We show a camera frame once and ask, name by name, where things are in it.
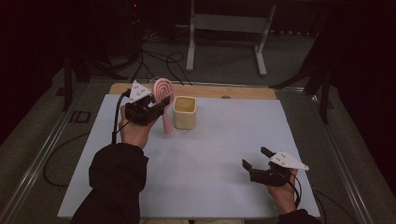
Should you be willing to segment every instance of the hand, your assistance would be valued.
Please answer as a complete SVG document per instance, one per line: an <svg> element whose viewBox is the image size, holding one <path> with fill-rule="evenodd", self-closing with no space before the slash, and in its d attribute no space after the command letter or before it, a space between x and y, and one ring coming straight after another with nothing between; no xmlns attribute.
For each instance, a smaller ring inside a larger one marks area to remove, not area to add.
<svg viewBox="0 0 396 224"><path fill-rule="evenodd" d="M152 121L146 126L141 126L132 123L131 121L125 118L125 105L121 106L120 111L121 111L121 121L119 123L119 128L121 128L120 130L121 142L133 146L137 146L143 149L149 140L149 131L151 130L151 127L154 125L155 121L157 120Z"/></svg>
<svg viewBox="0 0 396 224"><path fill-rule="evenodd" d="M291 169L290 183L295 184L295 176L297 175L296 169ZM282 187L267 186L268 191L273 197L277 211L280 215L287 214L296 210L294 204L294 189L289 183Z"/></svg>

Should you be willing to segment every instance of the gray floor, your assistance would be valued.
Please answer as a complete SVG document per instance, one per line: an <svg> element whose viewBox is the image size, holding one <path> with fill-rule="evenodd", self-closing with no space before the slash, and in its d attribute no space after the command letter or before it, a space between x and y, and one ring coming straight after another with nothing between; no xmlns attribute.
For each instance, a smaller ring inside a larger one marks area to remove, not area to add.
<svg viewBox="0 0 396 224"><path fill-rule="evenodd" d="M260 77L254 58L255 42L251 40L251 36L238 36L238 41L213 41L208 38L208 34L201 35L205 38L197 39L194 70L186 73L191 82L263 87L294 76L314 41L299 35L270 35L263 54L268 76ZM144 49L166 55L174 52L187 55L188 41L185 35L175 41L161 41L160 36L154 37L143 46ZM144 62L155 77L175 80L164 62L148 55L145 55ZM180 63L183 69L185 63L186 59ZM120 74L131 77L137 66L138 64L134 64L120 71ZM186 80L176 64L170 64L170 67L179 78ZM55 92L63 85L60 71L54 77L51 89L41 97L1 146L0 205L3 206L3 214L12 215L8 216L9 221L3 216L0 223L69 222L56 217L64 196L63 188L49 185L43 179L43 175L31 178L34 181L31 188L21 190L18 186L24 183L24 173L29 170L35 156L42 155L41 149L59 146L90 130L104 94L108 92L112 83L117 82L95 74L90 83L75 83L75 103L70 111L62 112L64 99L55 96ZM150 76L148 70L142 68L137 78L144 79L146 76ZM278 91L276 96L284 106L302 160L310 166L307 174L312 186L340 203L359 223L394 223L395 198L340 102L337 89L331 88L331 106L328 111L330 124L324 125L318 117L315 99L313 101L298 89L303 87L305 82L306 80L302 80L293 84L293 89ZM90 111L92 118L88 123L70 123L68 121L73 111ZM63 131L54 133L53 127L59 126L60 120L66 120L66 123L61 125ZM55 140L58 141L48 141L49 136L56 136ZM86 138L87 136L84 136L65 145L54 155L48 168L51 180L62 184L70 181ZM16 190L28 194L26 197L13 197ZM340 207L320 194L318 197L325 207L328 223L354 223ZM14 212L9 211L10 206L6 207L8 202L15 205L11 206L15 209ZM247 220L247 223L275 222Z"/></svg>

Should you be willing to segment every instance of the white triangular marker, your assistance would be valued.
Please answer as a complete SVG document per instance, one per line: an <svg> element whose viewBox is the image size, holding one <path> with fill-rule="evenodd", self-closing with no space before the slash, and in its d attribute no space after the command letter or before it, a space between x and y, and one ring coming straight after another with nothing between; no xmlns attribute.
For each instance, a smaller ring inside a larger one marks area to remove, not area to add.
<svg viewBox="0 0 396 224"><path fill-rule="evenodd" d="M309 167L300 161L297 161L289 153L280 151L270 159L271 162L276 163L282 167L290 169L309 170Z"/></svg>
<svg viewBox="0 0 396 224"><path fill-rule="evenodd" d="M136 81L132 83L131 94L129 95L129 102L132 104L148 95L152 94L152 90L146 88Z"/></svg>

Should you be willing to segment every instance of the person's left hand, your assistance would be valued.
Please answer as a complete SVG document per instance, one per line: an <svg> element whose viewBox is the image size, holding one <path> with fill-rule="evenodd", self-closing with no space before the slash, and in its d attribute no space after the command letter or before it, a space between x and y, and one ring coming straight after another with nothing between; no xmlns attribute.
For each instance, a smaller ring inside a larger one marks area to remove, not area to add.
<svg viewBox="0 0 396 224"><path fill-rule="evenodd" d="M149 131L151 130L151 127L154 125L155 121L157 120L152 121L146 126L141 126L132 123L127 118L125 118L125 105L121 106L120 112L121 112L121 121L119 123L119 128L121 128L120 130L121 142L133 146L137 146L143 149L149 140Z"/></svg>

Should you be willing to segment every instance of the table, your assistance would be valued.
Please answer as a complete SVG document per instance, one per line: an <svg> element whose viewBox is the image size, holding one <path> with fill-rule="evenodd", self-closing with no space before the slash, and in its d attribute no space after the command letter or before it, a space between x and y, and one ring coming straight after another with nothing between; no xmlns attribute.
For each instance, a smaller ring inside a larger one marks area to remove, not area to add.
<svg viewBox="0 0 396 224"><path fill-rule="evenodd" d="M191 0L191 17L190 17L190 44L187 54L186 70L192 71L194 65L195 52L195 29L218 30L218 31L235 31L262 34L262 40L259 46L255 47L257 65L261 76L267 75L262 49L268 36L272 18L274 17L276 5L271 6L270 12L266 18L235 17L224 15L207 15L195 13L195 0Z"/></svg>
<svg viewBox="0 0 396 224"><path fill-rule="evenodd" d="M91 190L88 167L94 153L110 142L113 118L109 115L115 112L113 105L119 98L117 93L128 87L130 84L115 84L110 91L112 94L106 96L64 197L59 217L73 216ZM275 205L264 186L251 183L248 172L242 168L242 159L251 162L255 168L265 168L263 166L268 160L260 153L263 143L273 151L285 149L299 158L286 118L279 113L283 110L274 92L269 89L210 86L175 86L175 92L176 95L198 97L197 126L192 131L174 130L171 135L163 133L160 122L153 126L145 148L149 163L148 182L140 195L142 217L277 217ZM216 99L224 95L233 99ZM245 108L248 108L249 115L262 113L263 116L238 119L241 111L247 112ZM318 217L318 207L305 172L299 172L298 177L304 192L301 207Z"/></svg>

